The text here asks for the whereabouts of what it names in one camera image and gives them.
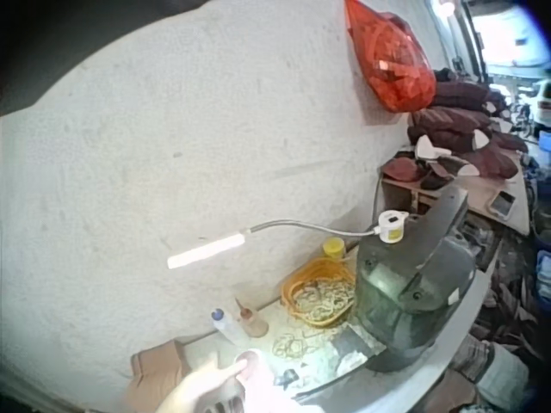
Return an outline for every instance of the flexible lamp arm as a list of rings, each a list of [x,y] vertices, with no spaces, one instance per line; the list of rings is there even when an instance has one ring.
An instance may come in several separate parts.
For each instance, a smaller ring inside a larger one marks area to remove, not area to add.
[[[295,221],[293,219],[278,219],[275,221],[264,222],[263,224],[252,226],[251,228],[246,228],[237,234],[213,241],[212,243],[207,243],[198,248],[193,248],[192,250],[188,250],[182,254],[178,254],[177,256],[171,256],[167,262],[168,267],[170,269],[183,267],[192,262],[204,260],[211,256],[215,256],[220,252],[236,248],[245,243],[246,236],[274,226],[298,226],[308,230],[322,231],[332,235],[339,235],[340,237],[367,237],[380,232],[379,227],[375,227],[372,231],[367,232],[347,232],[333,230],[331,228],[309,224],[307,222]]]
[[[339,231],[339,230],[333,230],[331,228],[327,228],[322,225],[309,224],[307,222],[296,221],[294,219],[277,219],[275,221],[264,222],[260,225],[252,226],[251,228],[249,228],[248,231],[252,234],[254,232],[266,230],[273,226],[298,226],[300,228],[306,228],[308,230],[315,230],[315,231],[327,232],[332,235],[339,235],[340,237],[367,237],[369,235],[375,234],[375,230],[367,231],[367,232]]]

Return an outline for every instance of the orange basket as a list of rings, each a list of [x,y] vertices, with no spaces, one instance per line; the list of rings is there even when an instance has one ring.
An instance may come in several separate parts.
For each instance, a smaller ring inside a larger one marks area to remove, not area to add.
[[[312,284],[313,281],[325,281],[334,283],[347,283],[350,284],[352,289],[356,283],[354,275],[346,268],[346,266],[337,262],[331,258],[316,258],[311,260],[308,264],[297,270],[291,277],[283,284],[282,287],[282,303],[286,307],[289,314],[294,317],[300,318],[307,324],[313,327],[328,327],[334,324],[340,317],[343,316],[347,310],[353,305],[351,299],[344,308],[334,311],[328,318],[322,321],[312,320],[308,316],[308,312],[304,312],[297,305],[295,296],[300,293],[308,284]]]

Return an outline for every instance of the yellow bottle cap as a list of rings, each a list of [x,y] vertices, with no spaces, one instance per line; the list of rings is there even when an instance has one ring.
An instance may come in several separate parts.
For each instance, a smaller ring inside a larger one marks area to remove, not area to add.
[[[343,258],[346,252],[344,241],[338,237],[327,238],[323,245],[324,252],[331,258]]]

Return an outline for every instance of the sewing machine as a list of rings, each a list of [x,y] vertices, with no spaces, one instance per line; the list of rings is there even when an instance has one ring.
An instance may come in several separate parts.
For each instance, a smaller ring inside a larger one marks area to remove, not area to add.
[[[392,372],[410,366],[461,302],[475,271],[457,230],[466,214],[467,191],[451,185],[425,215],[407,219],[399,243],[378,237],[360,242],[353,315],[387,347],[368,368]]]

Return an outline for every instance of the pile of shoes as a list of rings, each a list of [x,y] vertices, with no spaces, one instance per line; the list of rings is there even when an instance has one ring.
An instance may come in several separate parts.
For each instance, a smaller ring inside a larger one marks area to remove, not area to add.
[[[438,82],[430,107],[412,114],[407,134],[415,149],[400,151],[383,173],[402,182],[421,180],[429,190],[456,176],[510,179],[518,168],[502,150],[528,151],[508,133],[510,117],[504,97],[485,85]]]

